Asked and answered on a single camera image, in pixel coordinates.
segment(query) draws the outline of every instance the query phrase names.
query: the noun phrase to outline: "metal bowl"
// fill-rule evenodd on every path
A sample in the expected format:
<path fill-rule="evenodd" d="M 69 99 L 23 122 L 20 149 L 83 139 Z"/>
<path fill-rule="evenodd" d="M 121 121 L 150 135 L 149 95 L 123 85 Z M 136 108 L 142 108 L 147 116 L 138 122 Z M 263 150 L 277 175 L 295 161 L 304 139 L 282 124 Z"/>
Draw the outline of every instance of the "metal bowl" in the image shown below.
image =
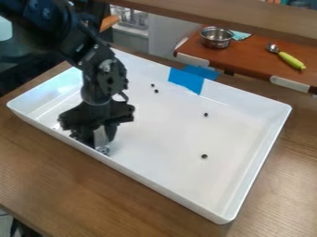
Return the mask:
<path fill-rule="evenodd" d="M 227 48 L 234 34 L 231 31 L 209 26 L 200 31 L 201 43 L 208 48 Z"/>

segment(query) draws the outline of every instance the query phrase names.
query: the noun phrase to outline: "white plastic tray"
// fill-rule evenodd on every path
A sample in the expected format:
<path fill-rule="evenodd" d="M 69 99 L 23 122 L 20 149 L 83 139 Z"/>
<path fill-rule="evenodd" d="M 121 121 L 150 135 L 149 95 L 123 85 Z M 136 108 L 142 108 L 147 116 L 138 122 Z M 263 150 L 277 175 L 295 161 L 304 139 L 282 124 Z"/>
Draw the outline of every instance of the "white plastic tray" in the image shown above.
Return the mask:
<path fill-rule="evenodd" d="M 136 111 L 135 122 L 119 126 L 110 157 L 72 140 L 58 126 L 58 114 L 81 102 L 77 69 L 15 98 L 8 107 L 38 129 L 201 216 L 218 224 L 233 220 L 291 107 L 207 80 L 198 96 L 167 82 L 170 68 L 115 52 L 128 69 L 127 94 Z"/>

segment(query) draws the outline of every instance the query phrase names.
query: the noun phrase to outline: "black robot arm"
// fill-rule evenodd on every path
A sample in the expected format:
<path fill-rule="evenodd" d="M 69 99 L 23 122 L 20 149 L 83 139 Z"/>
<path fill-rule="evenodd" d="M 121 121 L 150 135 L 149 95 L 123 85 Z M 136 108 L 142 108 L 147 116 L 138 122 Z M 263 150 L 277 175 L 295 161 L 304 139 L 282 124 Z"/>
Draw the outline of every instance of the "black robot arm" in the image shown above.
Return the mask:
<path fill-rule="evenodd" d="M 108 150 L 117 127 L 133 121 L 134 107 L 123 93 L 128 89 L 127 71 L 98 37 L 98 29 L 89 26 L 86 15 L 75 13 L 66 0 L 0 0 L 0 14 L 27 29 L 39 49 L 60 53 L 82 71 L 83 102 L 60 114 L 58 121 L 76 140 Z M 114 94 L 125 101 L 114 101 Z"/>

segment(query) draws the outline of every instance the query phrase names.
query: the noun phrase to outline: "blue tape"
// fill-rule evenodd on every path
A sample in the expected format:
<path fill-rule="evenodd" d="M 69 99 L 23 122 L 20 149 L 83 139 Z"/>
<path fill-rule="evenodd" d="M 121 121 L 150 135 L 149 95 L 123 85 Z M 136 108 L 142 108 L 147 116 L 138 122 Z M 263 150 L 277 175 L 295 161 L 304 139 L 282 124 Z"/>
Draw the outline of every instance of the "blue tape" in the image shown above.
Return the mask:
<path fill-rule="evenodd" d="M 191 74 L 197 75 L 198 77 L 206 78 L 212 81 L 215 81 L 218 76 L 219 72 L 211 69 L 204 69 L 201 67 L 187 65 L 183 71 L 189 72 Z"/>
<path fill-rule="evenodd" d="M 204 77 L 199 77 L 178 69 L 171 69 L 169 81 L 182 85 L 196 94 L 200 94 L 204 84 Z"/>

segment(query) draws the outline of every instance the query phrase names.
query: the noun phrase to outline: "spoon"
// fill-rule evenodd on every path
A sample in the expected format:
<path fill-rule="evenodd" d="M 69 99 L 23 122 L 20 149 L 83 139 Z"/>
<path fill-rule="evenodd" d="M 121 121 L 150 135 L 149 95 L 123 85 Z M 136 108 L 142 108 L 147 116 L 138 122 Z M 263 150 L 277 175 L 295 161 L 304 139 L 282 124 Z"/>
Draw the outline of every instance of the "spoon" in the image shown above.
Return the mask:
<path fill-rule="evenodd" d="M 266 49 L 270 51 L 271 53 L 275 53 L 279 55 L 286 63 L 288 63 L 294 69 L 303 70 L 306 68 L 306 66 L 302 62 L 295 59 L 293 56 L 284 52 L 280 52 L 280 49 L 277 47 L 276 44 L 267 43 Z"/>

